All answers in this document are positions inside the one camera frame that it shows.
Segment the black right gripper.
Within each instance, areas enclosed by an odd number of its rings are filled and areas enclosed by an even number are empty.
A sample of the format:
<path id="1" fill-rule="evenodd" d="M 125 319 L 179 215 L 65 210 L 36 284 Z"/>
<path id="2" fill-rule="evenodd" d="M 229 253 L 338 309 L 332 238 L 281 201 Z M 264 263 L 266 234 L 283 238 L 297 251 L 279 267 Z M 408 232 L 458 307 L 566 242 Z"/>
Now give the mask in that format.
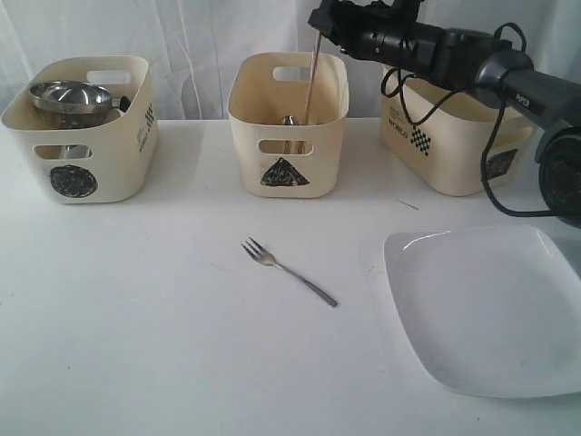
<path id="1" fill-rule="evenodd" d="M 321 1 L 308 24 L 360 60 L 398 66 L 422 77 L 438 78 L 438 61 L 445 39 L 443 28 L 417 21 L 419 2 Z"/>

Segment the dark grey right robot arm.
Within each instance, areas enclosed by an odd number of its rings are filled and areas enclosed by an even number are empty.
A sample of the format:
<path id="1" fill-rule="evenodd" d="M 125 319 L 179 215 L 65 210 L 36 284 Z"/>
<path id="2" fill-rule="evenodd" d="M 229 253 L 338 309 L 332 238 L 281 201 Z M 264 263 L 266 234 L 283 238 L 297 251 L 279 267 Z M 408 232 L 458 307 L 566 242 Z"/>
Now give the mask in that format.
<path id="1" fill-rule="evenodd" d="M 517 218 L 555 217 L 573 227 L 580 225 L 580 85 L 538 72 L 520 47 L 502 38 L 504 29 L 522 35 L 512 22 L 494 33 L 443 28 L 419 22 L 418 1 L 390 5 L 372 1 L 322 1 L 308 19 L 310 27 L 353 59 L 387 64 L 391 74 L 407 71 L 446 90 L 446 98 L 467 94 L 497 110 L 489 140 L 479 162 L 480 182 L 489 201 L 505 215 Z M 534 160 L 546 209 L 519 211 L 498 200 L 489 184 L 487 159 L 511 107 L 543 134 Z"/>

